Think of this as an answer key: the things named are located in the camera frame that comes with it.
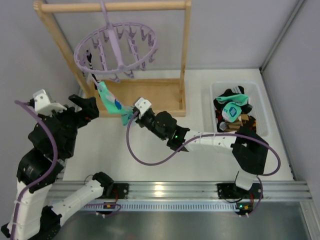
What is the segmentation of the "brown cream striped sock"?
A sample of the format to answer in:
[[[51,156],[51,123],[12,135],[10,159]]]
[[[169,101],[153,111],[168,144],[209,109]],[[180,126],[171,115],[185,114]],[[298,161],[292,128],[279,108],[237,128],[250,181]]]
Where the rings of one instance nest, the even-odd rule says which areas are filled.
[[[238,131],[240,127],[248,127],[250,123],[250,117],[247,114],[241,114],[236,121],[229,122],[225,121],[226,129],[225,132]]]

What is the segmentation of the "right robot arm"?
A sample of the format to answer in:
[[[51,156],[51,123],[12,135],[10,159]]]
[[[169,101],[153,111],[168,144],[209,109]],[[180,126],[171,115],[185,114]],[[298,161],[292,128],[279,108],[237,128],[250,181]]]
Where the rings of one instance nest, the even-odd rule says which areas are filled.
[[[223,133],[199,132],[179,126],[167,111],[155,114],[151,108],[141,112],[134,107],[132,119],[166,141],[174,154],[214,151],[232,155],[240,167],[234,182],[239,189],[250,190],[256,177],[264,173],[269,145],[249,128],[242,126],[237,131]]]

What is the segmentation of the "purple round clip hanger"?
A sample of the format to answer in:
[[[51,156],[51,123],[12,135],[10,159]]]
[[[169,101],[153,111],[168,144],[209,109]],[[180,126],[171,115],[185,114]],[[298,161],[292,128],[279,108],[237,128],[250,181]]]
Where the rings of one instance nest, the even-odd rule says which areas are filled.
[[[133,79],[134,70],[146,70],[146,62],[152,63],[155,58],[154,54],[158,51],[157,35],[152,28],[139,22],[117,22],[112,23],[109,19],[105,2],[101,0],[100,7],[102,9],[103,17],[105,20],[105,26],[100,27],[88,34],[85,38],[78,43],[74,50],[73,58],[77,67],[83,73],[96,75],[114,75],[114,78],[109,80],[119,83],[121,80],[118,74],[124,74],[128,78]],[[137,31],[133,31],[133,27],[140,30],[141,41],[147,41],[149,47],[148,52],[140,57],[138,46],[136,44],[135,36]],[[132,55],[134,62],[126,64],[123,58],[123,52],[120,46],[120,40],[126,40],[128,44],[128,51]],[[98,50],[99,62],[102,69],[95,69],[93,67],[93,54],[92,54],[92,68],[89,67],[89,62],[86,57],[86,50],[90,50],[88,44],[91,43],[95,50]],[[116,60],[115,68],[108,68],[107,56],[104,48],[104,44],[109,43],[112,49],[112,53]]]

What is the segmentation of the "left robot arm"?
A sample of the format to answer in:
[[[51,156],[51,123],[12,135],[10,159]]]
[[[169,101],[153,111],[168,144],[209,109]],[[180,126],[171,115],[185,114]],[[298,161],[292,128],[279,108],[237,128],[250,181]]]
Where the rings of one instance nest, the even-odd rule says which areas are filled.
[[[33,148],[17,170],[17,196],[10,222],[1,232],[11,240],[50,240],[66,221],[89,202],[108,196],[114,181],[104,172],[95,173],[82,188],[53,205],[47,195],[63,170],[62,162],[73,156],[78,130],[99,117],[95,97],[69,96],[74,107],[52,102],[37,93],[28,102],[16,104],[28,112],[36,125],[28,135]]]

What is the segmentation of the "thin black sock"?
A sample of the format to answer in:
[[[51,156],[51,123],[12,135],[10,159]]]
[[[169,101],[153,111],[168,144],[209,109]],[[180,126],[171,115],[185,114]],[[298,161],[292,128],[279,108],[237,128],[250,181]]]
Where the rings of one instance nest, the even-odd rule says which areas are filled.
[[[89,50],[86,50],[85,54],[86,54],[86,58],[87,58],[87,61],[88,61],[88,64],[89,64],[89,69],[92,70],[93,69],[93,65],[92,65],[92,57],[93,56],[92,56],[92,53]],[[95,74],[91,73],[91,76],[93,78],[95,89],[97,90],[98,89],[97,84],[99,83],[99,81],[97,80]]]

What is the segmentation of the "teal patterned sock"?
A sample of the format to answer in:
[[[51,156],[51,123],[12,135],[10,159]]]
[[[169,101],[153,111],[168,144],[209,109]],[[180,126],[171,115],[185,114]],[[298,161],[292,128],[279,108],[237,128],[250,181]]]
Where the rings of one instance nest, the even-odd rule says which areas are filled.
[[[107,112],[112,115],[120,115],[122,125],[127,126],[133,116],[133,107],[121,103],[115,95],[109,91],[104,81],[96,81],[95,86]]]
[[[242,107],[249,103],[250,97],[246,94],[218,96],[217,102],[223,105],[221,115],[227,122],[233,123],[242,113]]]

